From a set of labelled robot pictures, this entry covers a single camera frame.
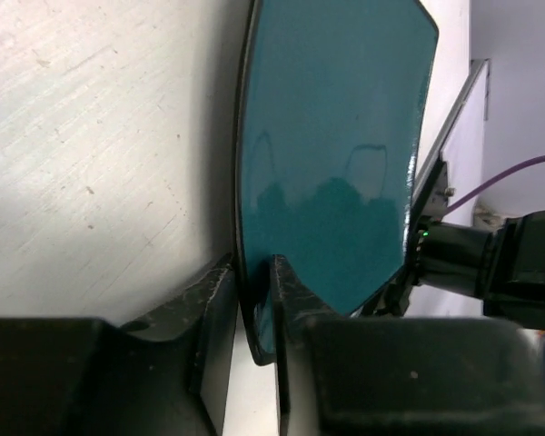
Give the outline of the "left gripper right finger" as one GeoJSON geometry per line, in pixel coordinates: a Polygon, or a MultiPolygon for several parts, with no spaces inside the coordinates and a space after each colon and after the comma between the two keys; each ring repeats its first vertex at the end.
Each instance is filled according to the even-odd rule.
{"type": "Polygon", "coordinates": [[[545,371],[511,322],[348,318],[270,265],[283,435],[545,435],[545,371]]]}

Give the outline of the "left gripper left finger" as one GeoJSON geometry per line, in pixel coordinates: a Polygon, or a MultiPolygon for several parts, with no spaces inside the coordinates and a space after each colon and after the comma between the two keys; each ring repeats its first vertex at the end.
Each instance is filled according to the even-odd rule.
{"type": "Polygon", "coordinates": [[[225,255],[119,327],[0,318],[0,435],[221,434],[236,311],[225,255]]]}

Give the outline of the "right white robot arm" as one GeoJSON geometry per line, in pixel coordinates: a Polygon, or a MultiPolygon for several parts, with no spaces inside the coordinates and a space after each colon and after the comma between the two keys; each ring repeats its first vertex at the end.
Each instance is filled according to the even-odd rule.
{"type": "Polygon", "coordinates": [[[403,267],[361,314],[402,316],[419,285],[480,300],[488,317],[545,331],[545,211],[509,218],[494,232],[421,221],[403,267]]]}

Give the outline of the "dark teal square plate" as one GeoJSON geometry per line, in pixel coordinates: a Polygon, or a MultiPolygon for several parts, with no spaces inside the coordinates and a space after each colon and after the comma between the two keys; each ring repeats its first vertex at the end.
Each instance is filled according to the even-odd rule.
{"type": "Polygon", "coordinates": [[[439,38],[419,1],[256,1],[237,97],[240,301],[275,357],[273,256],[342,315],[402,268],[439,38]]]}

